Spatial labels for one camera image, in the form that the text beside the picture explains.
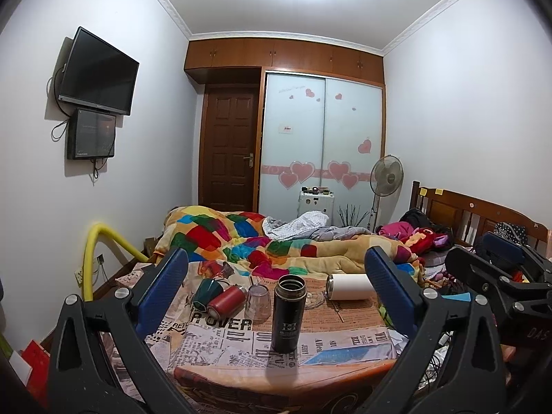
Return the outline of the black thermos flask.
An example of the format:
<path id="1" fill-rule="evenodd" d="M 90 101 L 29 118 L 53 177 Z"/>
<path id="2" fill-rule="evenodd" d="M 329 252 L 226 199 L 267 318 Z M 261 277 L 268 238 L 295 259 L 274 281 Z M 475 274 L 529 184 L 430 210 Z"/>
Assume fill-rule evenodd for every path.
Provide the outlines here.
<path id="1" fill-rule="evenodd" d="M 274 289 L 271 349 L 278 353 L 297 349 L 305 309 L 307 287 L 303 278 L 285 275 Z"/>

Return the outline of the dark green mug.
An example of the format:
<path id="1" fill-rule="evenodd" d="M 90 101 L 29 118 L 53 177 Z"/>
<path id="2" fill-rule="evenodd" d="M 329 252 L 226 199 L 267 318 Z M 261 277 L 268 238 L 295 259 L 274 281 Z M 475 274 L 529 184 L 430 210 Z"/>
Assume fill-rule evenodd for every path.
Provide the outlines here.
<path id="1" fill-rule="evenodd" d="M 203 278 L 192 298 L 193 309 L 199 312 L 206 312 L 208 304 L 215 297 L 222 294 L 224 290 L 225 285 L 221 281 L 213 278 Z"/>

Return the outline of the white small cabinet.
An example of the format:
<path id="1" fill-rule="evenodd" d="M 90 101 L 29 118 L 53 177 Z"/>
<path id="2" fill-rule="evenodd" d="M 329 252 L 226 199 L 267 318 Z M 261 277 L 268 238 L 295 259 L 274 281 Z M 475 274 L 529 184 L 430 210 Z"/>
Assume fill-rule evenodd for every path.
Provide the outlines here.
<path id="1" fill-rule="evenodd" d="M 297 215 L 303 215 L 309 211 L 319 211 L 327 216 L 326 225 L 333 223 L 335 195 L 329 190 L 302 187 L 298 197 Z"/>

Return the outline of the wooden bed headboard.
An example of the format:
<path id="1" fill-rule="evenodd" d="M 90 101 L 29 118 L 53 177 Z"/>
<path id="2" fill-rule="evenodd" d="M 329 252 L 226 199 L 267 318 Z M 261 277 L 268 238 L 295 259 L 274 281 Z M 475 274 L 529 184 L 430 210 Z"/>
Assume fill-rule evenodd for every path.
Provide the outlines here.
<path id="1" fill-rule="evenodd" d="M 455 243 L 472 246 L 498 223 L 510 223 L 526 228 L 529 245 L 546 258 L 551 257 L 551 230 L 528 216 L 489 201 L 454 191 L 427 188 L 414 181 L 410 207 L 418 208 L 436 224 L 452 230 Z"/>

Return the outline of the red plush toy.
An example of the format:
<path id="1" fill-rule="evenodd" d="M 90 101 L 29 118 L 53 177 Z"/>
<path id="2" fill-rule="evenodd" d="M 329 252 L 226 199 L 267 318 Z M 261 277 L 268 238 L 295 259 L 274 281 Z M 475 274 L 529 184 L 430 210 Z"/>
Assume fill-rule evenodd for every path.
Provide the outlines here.
<path id="1" fill-rule="evenodd" d="M 449 245 L 448 233 L 436 233 L 430 228 L 418 227 L 403 241 L 404 245 L 416 255 L 439 252 Z"/>

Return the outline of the grey crumpled clothes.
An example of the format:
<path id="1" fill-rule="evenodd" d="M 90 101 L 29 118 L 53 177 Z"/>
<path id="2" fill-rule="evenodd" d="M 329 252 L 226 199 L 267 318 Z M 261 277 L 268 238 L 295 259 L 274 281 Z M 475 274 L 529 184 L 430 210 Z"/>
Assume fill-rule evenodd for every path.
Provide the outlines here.
<path id="1" fill-rule="evenodd" d="M 329 217 L 317 210 L 307 211 L 291 221 L 277 220 L 270 216 L 262 221 L 265 236 L 272 240 L 285 241 L 311 239 L 317 242 L 347 240 L 355 236 L 370 235 L 372 232 L 358 226 L 328 225 Z"/>

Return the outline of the yellow foam-padded rail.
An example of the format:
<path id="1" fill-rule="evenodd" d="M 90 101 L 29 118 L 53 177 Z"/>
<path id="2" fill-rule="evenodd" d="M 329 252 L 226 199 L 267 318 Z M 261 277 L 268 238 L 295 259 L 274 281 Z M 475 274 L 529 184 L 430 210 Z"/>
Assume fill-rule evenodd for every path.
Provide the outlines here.
<path id="1" fill-rule="evenodd" d="M 82 299 L 92 301 L 136 263 L 147 261 L 145 251 L 139 246 L 135 247 L 105 223 L 95 223 L 87 233 L 80 268 Z"/>

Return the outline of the red lying can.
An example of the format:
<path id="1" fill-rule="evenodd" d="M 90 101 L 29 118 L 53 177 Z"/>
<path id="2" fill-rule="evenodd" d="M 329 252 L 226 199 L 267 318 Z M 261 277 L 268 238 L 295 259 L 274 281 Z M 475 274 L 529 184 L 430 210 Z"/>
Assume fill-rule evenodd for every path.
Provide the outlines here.
<path id="1" fill-rule="evenodd" d="M 247 290 L 244 287 L 229 286 L 208 303 L 207 314 L 213 319 L 226 319 L 242 308 L 246 295 Z"/>

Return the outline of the wall-mounted black television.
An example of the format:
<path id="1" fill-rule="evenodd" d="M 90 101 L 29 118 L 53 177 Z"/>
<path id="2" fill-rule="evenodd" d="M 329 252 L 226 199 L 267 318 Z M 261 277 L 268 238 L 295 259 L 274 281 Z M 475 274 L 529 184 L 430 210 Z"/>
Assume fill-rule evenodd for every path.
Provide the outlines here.
<path id="1" fill-rule="evenodd" d="M 80 26 L 57 91 L 58 100 L 129 116 L 139 63 Z"/>

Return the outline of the white lying tumbler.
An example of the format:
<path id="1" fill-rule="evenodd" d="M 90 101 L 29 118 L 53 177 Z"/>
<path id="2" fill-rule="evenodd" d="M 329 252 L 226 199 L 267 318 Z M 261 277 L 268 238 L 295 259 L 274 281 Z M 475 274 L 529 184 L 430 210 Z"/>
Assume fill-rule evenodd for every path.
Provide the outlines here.
<path id="1" fill-rule="evenodd" d="M 366 274 L 332 274 L 326 279 L 329 301 L 368 300 L 375 290 Z"/>

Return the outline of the dark brown wooden door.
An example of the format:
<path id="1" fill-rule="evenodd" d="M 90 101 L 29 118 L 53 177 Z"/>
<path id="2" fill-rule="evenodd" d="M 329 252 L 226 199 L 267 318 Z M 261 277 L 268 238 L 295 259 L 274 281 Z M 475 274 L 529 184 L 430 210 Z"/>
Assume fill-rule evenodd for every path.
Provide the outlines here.
<path id="1" fill-rule="evenodd" d="M 202 112 L 198 200 L 219 211 L 253 208 L 259 89 L 209 85 Z"/>

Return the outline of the newspaper print tablecloth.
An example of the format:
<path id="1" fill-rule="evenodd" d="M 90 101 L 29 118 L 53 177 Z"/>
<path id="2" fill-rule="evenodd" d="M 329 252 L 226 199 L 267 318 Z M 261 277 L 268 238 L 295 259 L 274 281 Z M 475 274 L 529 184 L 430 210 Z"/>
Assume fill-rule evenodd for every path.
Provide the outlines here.
<path id="1" fill-rule="evenodd" d="M 195 264 L 137 333 L 200 413 L 351 413 L 400 353 L 374 303 L 373 290 L 331 303 L 322 281 Z"/>

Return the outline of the frosted sliding wardrobe with hearts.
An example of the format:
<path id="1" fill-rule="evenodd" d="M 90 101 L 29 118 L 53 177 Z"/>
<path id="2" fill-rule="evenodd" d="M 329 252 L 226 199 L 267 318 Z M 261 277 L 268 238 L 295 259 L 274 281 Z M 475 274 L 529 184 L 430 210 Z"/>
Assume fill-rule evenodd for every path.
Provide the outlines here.
<path id="1" fill-rule="evenodd" d="M 335 195 L 333 223 L 368 226 L 372 167 L 384 148 L 384 91 L 344 79 L 269 73 L 258 210 L 297 215 L 302 187 Z"/>

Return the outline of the small black wall monitor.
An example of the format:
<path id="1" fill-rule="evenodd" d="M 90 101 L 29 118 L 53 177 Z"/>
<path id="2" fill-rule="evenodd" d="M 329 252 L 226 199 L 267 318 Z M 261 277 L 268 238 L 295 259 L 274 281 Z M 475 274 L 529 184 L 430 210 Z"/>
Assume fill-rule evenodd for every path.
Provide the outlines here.
<path id="1" fill-rule="evenodd" d="M 68 121 L 67 160 L 111 158 L 115 138 L 114 115 L 79 108 Z"/>

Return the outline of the white standing fan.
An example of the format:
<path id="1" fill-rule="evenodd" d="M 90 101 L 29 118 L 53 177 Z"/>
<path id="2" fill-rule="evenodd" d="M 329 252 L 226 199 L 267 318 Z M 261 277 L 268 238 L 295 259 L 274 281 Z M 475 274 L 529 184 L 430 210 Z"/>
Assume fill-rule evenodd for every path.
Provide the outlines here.
<path id="1" fill-rule="evenodd" d="M 368 229 L 375 231 L 381 199 L 394 195 L 399 188 L 404 177 L 403 165 L 397 156 L 388 154 L 378 160 L 372 167 L 371 186 L 373 199 L 372 207 L 368 216 Z"/>

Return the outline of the clear upside-down plastic cup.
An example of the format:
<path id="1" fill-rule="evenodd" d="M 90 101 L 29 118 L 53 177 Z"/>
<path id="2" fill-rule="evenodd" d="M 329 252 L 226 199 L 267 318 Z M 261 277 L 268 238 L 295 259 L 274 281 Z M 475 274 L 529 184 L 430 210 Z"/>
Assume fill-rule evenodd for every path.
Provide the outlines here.
<path id="1" fill-rule="evenodd" d="M 252 285 L 247 294 L 245 316 L 253 323 L 264 323 L 271 314 L 271 301 L 268 287 Z"/>

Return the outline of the colourful patchwork blanket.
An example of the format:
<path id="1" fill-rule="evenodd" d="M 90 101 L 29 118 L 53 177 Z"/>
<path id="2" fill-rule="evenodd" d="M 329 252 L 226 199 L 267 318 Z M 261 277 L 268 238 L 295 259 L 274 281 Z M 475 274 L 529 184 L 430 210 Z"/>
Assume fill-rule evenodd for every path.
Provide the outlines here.
<path id="1" fill-rule="evenodd" d="M 380 247 L 414 280 L 424 275 L 423 261 L 403 243 L 372 234 L 318 242 L 279 241 L 266 236 L 264 217 L 255 212 L 221 212 L 202 206 L 176 207 L 164 222 L 154 248 L 156 257 L 177 246 L 192 262 L 226 261 L 243 273 L 277 279 L 285 274 L 324 278 L 331 274 L 362 274 L 368 249 Z"/>

